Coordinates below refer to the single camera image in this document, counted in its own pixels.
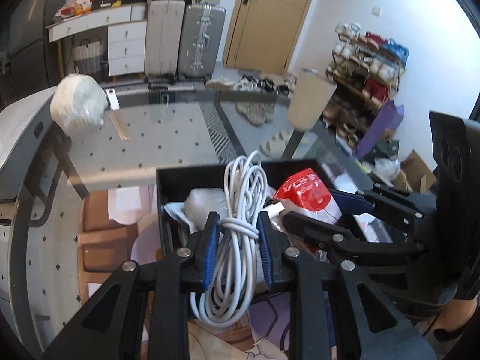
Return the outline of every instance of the white desk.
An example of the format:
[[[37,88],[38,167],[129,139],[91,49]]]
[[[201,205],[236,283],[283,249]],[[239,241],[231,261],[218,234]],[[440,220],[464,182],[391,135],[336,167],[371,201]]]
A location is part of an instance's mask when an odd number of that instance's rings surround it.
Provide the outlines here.
[[[93,28],[108,27],[111,76],[145,72],[146,4],[103,8],[48,26],[49,42],[57,42],[58,64],[64,77],[61,39]]]

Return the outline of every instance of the gray suitcase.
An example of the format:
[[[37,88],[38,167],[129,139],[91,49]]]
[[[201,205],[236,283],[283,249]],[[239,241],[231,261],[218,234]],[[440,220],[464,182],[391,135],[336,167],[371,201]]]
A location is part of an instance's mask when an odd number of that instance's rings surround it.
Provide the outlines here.
[[[185,10],[178,54],[178,74],[209,79],[217,62],[225,23],[225,9],[208,4],[189,5]]]
[[[151,1],[148,5],[145,41],[145,73],[176,74],[185,2]]]

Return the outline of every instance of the wooden door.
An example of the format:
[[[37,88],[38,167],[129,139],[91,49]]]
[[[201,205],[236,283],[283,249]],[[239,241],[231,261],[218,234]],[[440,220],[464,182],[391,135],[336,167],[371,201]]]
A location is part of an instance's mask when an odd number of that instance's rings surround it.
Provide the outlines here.
[[[241,0],[227,66],[283,74],[309,3]]]

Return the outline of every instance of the glass table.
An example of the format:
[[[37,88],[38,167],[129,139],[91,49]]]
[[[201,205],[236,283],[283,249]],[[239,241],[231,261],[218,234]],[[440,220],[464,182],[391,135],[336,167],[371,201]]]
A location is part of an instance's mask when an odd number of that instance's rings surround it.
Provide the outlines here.
[[[8,272],[0,290],[10,301],[14,331],[35,358],[81,307],[77,243],[82,201],[89,192],[155,184],[158,168],[227,164],[290,127],[290,100],[283,96],[147,90],[119,93],[118,100],[130,140],[119,137],[107,116],[104,125],[86,127],[71,138],[54,124],[14,207],[9,213],[2,208],[3,219],[10,216],[12,223],[1,226],[8,240],[8,257],[1,263]],[[250,125],[236,111],[238,102],[274,102],[273,121]],[[331,186],[371,188],[370,178],[321,122],[311,133],[314,143],[300,146],[294,158],[316,159]],[[370,236],[372,242],[388,238],[381,226]]]

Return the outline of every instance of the door frame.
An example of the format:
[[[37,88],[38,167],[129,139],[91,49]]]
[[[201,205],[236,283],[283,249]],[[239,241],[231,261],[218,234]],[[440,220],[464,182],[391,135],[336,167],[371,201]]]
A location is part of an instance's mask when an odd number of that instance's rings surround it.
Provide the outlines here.
[[[290,49],[289,57],[286,60],[284,74],[286,74],[288,69],[289,69],[293,53],[294,53],[295,48],[297,46],[297,42],[298,42],[300,34],[302,32],[303,25],[305,24],[305,19],[307,17],[307,13],[308,13],[308,10],[309,10],[310,5],[311,5],[311,1],[312,0],[307,0],[307,4],[306,4],[305,9],[303,11],[303,15],[302,15],[302,19],[300,21],[300,25],[298,26],[297,33],[295,35],[295,40],[294,40],[294,42],[292,44],[292,47]],[[242,7],[242,2],[243,2],[243,0],[235,0],[235,5],[234,5],[234,8],[233,8],[232,17],[230,19],[229,32],[226,36],[225,49],[223,51],[223,57],[222,57],[223,66],[225,68],[234,68],[235,67],[236,58],[234,57],[234,54],[235,54],[235,51],[238,51],[238,48],[240,47],[240,40],[238,40],[238,42],[236,42],[236,44],[234,44],[232,41],[233,41],[233,33],[235,32],[235,28],[237,26],[240,9]]]

